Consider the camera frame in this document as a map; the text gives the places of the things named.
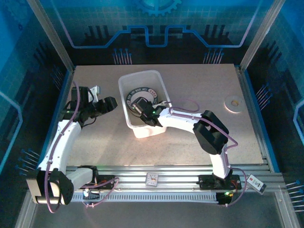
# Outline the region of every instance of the speckled tabletop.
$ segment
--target speckled tabletop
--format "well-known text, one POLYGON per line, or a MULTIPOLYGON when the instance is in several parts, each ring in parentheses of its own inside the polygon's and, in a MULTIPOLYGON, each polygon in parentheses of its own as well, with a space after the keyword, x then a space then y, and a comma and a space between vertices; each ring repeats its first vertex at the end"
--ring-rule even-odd
MULTIPOLYGON (((232 164, 262 163, 262 157, 247 109, 234 114, 224 107, 225 98, 243 98, 233 64, 206 65, 127 65, 77 66, 74 80, 80 86, 101 87, 100 98, 113 96, 118 107, 85 127, 76 140, 68 165, 208 165, 209 155, 196 137, 175 128, 156 136, 137 139, 127 127, 118 79, 144 70, 160 72, 172 101, 182 98, 196 100, 200 112, 211 110, 229 129, 239 146, 229 150, 232 164)), ((176 103, 191 108, 190 104, 176 103)))

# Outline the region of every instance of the blue wall panel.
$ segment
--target blue wall panel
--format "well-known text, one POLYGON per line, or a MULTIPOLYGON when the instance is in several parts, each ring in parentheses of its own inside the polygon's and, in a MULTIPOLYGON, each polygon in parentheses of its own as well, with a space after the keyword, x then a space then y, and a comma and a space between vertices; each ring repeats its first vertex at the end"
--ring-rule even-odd
POLYGON ((112 57, 115 48, 127 48, 133 64, 208 63, 209 52, 222 56, 221 63, 239 64, 271 3, 43 1, 76 65, 120 64, 112 57))
POLYGON ((0 3, 0 32, 0 91, 22 116, 0 96, 0 227, 13 227, 37 165, 24 152, 41 153, 67 70, 25 0, 0 3))
POLYGON ((248 68, 255 93, 265 87, 256 98, 287 183, 304 181, 304 107, 293 121, 304 98, 303 11, 303 1, 285 2, 248 68))

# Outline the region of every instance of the white round disc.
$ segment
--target white round disc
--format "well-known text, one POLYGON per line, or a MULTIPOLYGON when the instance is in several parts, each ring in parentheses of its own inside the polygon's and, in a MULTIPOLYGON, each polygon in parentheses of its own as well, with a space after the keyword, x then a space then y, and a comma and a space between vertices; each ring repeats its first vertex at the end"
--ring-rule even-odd
POLYGON ((245 101, 243 98, 237 95, 231 95, 226 97, 225 99, 225 107, 233 112, 233 113, 240 113, 244 111, 246 108, 245 101))

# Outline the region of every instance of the black bracket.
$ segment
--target black bracket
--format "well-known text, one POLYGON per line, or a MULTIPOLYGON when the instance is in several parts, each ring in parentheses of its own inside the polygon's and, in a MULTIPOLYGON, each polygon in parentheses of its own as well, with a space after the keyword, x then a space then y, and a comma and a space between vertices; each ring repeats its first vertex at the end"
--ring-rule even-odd
MULTIPOLYGON (((201 117, 209 120, 225 133, 229 134, 227 127, 213 112, 206 110, 201 117)), ((201 148, 209 154, 221 154, 224 145, 228 142, 228 138, 214 127, 210 126, 210 129, 207 127, 209 127, 209 124, 202 120, 195 123, 193 127, 194 134, 198 139, 201 148)))
POLYGON ((221 179, 216 177, 215 175, 200 175, 199 181, 197 184, 199 185, 200 190, 234 190, 242 189, 242 185, 240 184, 239 175, 233 175, 232 171, 228 174, 225 179, 221 179))

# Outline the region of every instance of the white box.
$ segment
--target white box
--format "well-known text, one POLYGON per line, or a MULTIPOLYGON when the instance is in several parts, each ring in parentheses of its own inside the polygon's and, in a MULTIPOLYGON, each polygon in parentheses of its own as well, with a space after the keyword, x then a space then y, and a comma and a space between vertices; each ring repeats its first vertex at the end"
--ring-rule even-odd
POLYGON ((149 87, 158 96, 158 101, 170 101, 161 74, 156 70, 146 70, 129 75, 121 76, 118 80, 119 92, 123 103, 125 120, 129 128, 134 132, 136 138, 145 138, 164 133, 166 127, 151 127, 146 125, 139 117, 135 117, 129 111, 125 99, 128 93, 139 87, 149 87))

